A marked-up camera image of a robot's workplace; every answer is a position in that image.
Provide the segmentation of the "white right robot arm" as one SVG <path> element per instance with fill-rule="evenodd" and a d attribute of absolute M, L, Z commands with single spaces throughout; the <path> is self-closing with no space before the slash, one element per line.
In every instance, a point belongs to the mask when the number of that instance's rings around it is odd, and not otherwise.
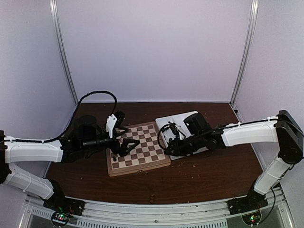
<path fill-rule="evenodd" d="M 193 154 L 202 148 L 207 150 L 224 149 L 243 144 L 277 143 L 279 152 L 265 171 L 257 177 L 252 190 L 244 198 L 246 209 L 254 209 L 265 195 L 286 172 L 304 158 L 304 133 L 292 116 L 281 110 L 275 116 L 246 123 L 230 123 L 212 128 L 200 113 L 194 113 L 183 121 L 190 135 L 174 122 L 168 122 L 161 132 L 171 131 L 166 137 L 164 152 L 170 156 L 182 157 Z"/>

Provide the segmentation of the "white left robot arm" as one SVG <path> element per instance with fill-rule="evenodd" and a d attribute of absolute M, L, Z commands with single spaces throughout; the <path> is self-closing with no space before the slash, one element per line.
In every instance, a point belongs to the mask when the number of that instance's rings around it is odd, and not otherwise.
<path fill-rule="evenodd" d="M 87 158 L 96 152 L 110 149 L 113 154 L 124 157 L 139 145 L 139 140 L 118 137 L 127 133 L 122 127 L 124 114 L 110 115 L 105 127 L 100 127 L 92 115 L 83 115 L 75 120 L 73 130 L 68 136 L 49 140 L 17 139 L 0 132 L 0 181 L 23 191 L 38 195 L 58 211 L 68 207 L 60 185 L 33 175 L 16 165 L 17 162 L 49 161 L 54 163 L 72 163 Z"/>

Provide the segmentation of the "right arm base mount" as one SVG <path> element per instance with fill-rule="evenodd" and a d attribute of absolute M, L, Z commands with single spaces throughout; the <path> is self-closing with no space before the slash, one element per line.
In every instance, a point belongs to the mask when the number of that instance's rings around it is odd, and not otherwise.
<path fill-rule="evenodd" d="M 268 202 L 265 194 L 262 195 L 253 189 L 250 189 L 246 196 L 228 200 L 227 205 L 230 214 L 234 215 L 252 210 L 259 210 L 262 207 L 266 207 Z"/>

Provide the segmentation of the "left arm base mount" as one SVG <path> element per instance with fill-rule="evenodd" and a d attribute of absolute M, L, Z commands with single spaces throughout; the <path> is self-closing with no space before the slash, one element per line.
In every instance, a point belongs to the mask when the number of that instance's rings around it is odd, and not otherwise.
<path fill-rule="evenodd" d="M 61 189 L 54 189 L 54 194 L 43 201 L 44 207 L 69 216 L 81 216 L 85 206 L 82 200 L 67 198 Z"/>

